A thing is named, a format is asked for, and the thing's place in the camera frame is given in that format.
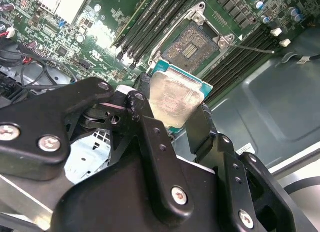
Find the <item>green circuit board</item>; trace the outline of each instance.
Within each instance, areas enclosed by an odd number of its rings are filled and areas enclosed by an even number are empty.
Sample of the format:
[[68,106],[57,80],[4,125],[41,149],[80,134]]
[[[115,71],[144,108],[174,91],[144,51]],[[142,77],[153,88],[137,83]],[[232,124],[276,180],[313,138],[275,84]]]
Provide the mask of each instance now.
[[[3,12],[0,21],[16,28],[17,35],[14,40],[22,43],[37,41],[38,46],[34,49],[37,54],[63,62],[79,79],[97,76],[112,85],[132,85],[138,75],[147,70],[151,50],[145,52],[137,68],[131,69],[131,60],[117,59],[119,49],[113,44],[130,31],[151,1],[86,0],[71,24],[61,24],[61,17],[44,9],[37,0],[2,0],[2,3],[14,3],[15,9]],[[204,15],[207,19],[222,34],[233,33],[236,44],[244,41],[262,24],[263,16],[268,16],[271,21],[277,20],[286,30],[287,37],[293,39],[304,30],[302,22],[306,18],[320,13],[320,0],[187,0],[177,13],[176,19],[202,1],[206,3]],[[255,8],[257,1],[264,2],[261,9]],[[248,19],[245,25],[231,15],[231,6],[233,9],[237,7]],[[303,15],[301,21],[294,21],[288,13],[290,7],[299,9]],[[168,24],[157,36],[157,40],[163,37],[173,24],[174,22]],[[186,24],[179,26],[164,46],[174,42],[185,28]],[[212,64],[211,61],[216,56],[213,54],[195,74],[202,78],[230,51]]]

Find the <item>cable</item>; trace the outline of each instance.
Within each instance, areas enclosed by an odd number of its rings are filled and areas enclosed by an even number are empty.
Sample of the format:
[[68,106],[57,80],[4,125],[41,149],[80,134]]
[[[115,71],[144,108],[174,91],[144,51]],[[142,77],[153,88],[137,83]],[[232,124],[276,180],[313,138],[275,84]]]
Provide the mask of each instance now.
[[[9,51],[9,50],[5,50],[5,49],[0,49],[1,52],[6,52],[6,53],[11,53],[11,54],[15,54],[15,55],[21,55],[21,56],[26,56],[26,57],[30,57],[30,58],[33,58],[35,60],[43,60],[43,61],[52,61],[52,62],[55,62],[55,63],[58,63],[60,64],[61,66],[63,66],[65,69],[67,69],[72,78],[74,79],[75,82],[78,81],[77,77],[73,74],[73,72],[71,72],[71,70],[65,65],[63,64],[62,62],[56,60],[56,59],[52,59],[52,58],[39,58],[38,56],[34,56],[34,55],[31,55],[31,54],[27,54],[27,53],[22,53],[22,52],[12,52],[12,51]],[[52,78],[52,83],[54,83],[55,85],[57,85],[57,83],[55,82],[55,80]]]
[[267,53],[267,54],[275,54],[276,52],[274,50],[262,50],[259,48],[252,48],[252,47],[247,47],[247,46],[242,46],[242,45],[237,45],[237,44],[230,44],[230,46],[237,47],[237,48],[242,48],[242,49],[248,49],[260,53]]
[[69,73],[70,75],[72,76],[73,78],[73,82],[77,82],[78,81],[78,78],[75,76],[75,74],[65,65],[63,64],[62,62],[56,60],[56,59],[52,59],[52,58],[41,58],[42,60],[44,61],[51,61],[51,62],[55,62],[55,63],[58,63],[60,64],[60,66],[63,66]]
[[52,89],[52,88],[63,88],[65,87],[66,85],[69,85],[69,84],[59,84],[59,85],[32,85],[32,86],[29,86],[29,85],[26,85],[24,86],[23,88],[25,89]]
[[37,60],[29,61],[29,62],[25,63],[25,64],[23,65],[23,67],[21,68],[21,72],[20,72],[20,78],[21,78],[21,84],[22,84],[22,86],[25,86],[25,78],[24,78],[25,69],[26,69],[26,67],[27,67],[29,64],[31,64],[31,63],[37,63],[37,64],[41,65],[41,66],[42,66],[42,72],[35,78],[35,80],[34,80],[33,82],[27,84],[27,85],[29,85],[29,86],[32,85],[32,84],[34,84],[34,83],[36,83],[37,81],[39,81],[39,80],[43,77],[43,75],[45,74],[45,70],[47,69],[47,65],[46,65],[45,63],[40,63],[40,62],[37,61]]

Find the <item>black cable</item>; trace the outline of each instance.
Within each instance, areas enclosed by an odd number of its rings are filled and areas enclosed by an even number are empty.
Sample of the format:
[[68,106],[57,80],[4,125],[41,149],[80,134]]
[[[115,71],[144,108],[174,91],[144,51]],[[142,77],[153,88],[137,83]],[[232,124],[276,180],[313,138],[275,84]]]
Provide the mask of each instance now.
[[26,89],[52,89],[52,88],[63,88],[65,87],[66,85],[69,85],[69,84],[58,84],[58,85],[32,85],[32,86],[29,86],[29,85],[26,85],[24,86],[23,88],[26,88]]
[[36,83],[37,81],[39,81],[39,80],[43,77],[43,75],[45,74],[45,70],[47,70],[47,65],[46,65],[46,63],[41,63],[41,62],[39,62],[39,61],[37,61],[37,60],[35,60],[35,61],[29,61],[29,62],[25,63],[25,64],[23,65],[23,67],[21,68],[21,72],[20,72],[20,79],[21,79],[21,84],[22,84],[22,86],[25,85],[25,78],[24,78],[25,69],[26,69],[26,67],[27,67],[29,64],[31,64],[31,63],[37,63],[37,64],[41,65],[41,66],[42,66],[42,71],[41,71],[41,73],[35,78],[35,80],[34,80],[33,82],[27,84],[27,85],[29,85],[29,86],[32,85],[32,84],[34,84],[34,83]]
[[[13,52],[13,51],[9,51],[9,50],[5,50],[5,49],[0,49],[1,52],[6,52],[6,53],[11,53],[11,54],[15,54],[15,55],[20,55],[20,56],[26,56],[26,57],[30,57],[30,58],[33,58],[35,60],[38,60],[38,61],[52,61],[52,62],[56,62],[56,63],[59,63],[61,66],[65,67],[69,72],[70,74],[72,75],[73,79],[74,79],[74,82],[77,82],[78,79],[77,77],[73,74],[73,72],[70,71],[70,69],[65,65],[63,64],[62,62],[58,61],[58,60],[55,60],[55,59],[52,59],[52,58],[40,58],[38,56],[34,56],[34,55],[31,55],[31,54],[27,54],[27,53],[22,53],[22,52]],[[52,81],[51,81],[53,84],[57,85],[56,81],[52,78]]]

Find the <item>sticker label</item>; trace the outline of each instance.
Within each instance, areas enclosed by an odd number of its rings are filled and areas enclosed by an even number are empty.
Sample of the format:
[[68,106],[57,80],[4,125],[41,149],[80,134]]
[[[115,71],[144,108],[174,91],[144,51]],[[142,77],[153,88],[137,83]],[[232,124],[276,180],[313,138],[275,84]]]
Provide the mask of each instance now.
[[297,64],[305,64],[308,61],[310,61],[310,57],[304,56],[297,62]]
[[244,152],[256,154],[256,151],[251,143],[246,144],[245,146],[243,146],[241,149],[237,150],[236,152],[239,155],[242,155]]

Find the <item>silver screw head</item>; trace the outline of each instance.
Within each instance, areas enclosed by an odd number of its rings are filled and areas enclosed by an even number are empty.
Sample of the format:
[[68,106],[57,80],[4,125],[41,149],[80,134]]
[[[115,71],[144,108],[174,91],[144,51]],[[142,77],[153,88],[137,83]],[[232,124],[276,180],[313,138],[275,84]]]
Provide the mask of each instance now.
[[13,125],[1,125],[0,126],[0,140],[11,141],[18,138],[20,130]]
[[144,100],[145,99],[145,97],[141,93],[136,93],[135,96],[137,98],[139,98],[140,100]]
[[227,136],[223,136],[223,140],[227,143],[230,143],[230,139]]
[[254,228],[254,221],[252,220],[251,216],[244,210],[239,211],[239,218],[247,228]]
[[109,89],[108,83],[105,83],[105,82],[100,82],[99,87],[101,87],[102,89],[105,89],[105,90]]
[[56,137],[45,136],[39,140],[38,146],[45,152],[56,152],[60,149],[61,143]]
[[252,154],[249,154],[249,157],[253,162],[257,162],[257,159]]
[[186,193],[179,187],[174,187],[171,190],[171,194],[177,204],[185,205],[188,201]]

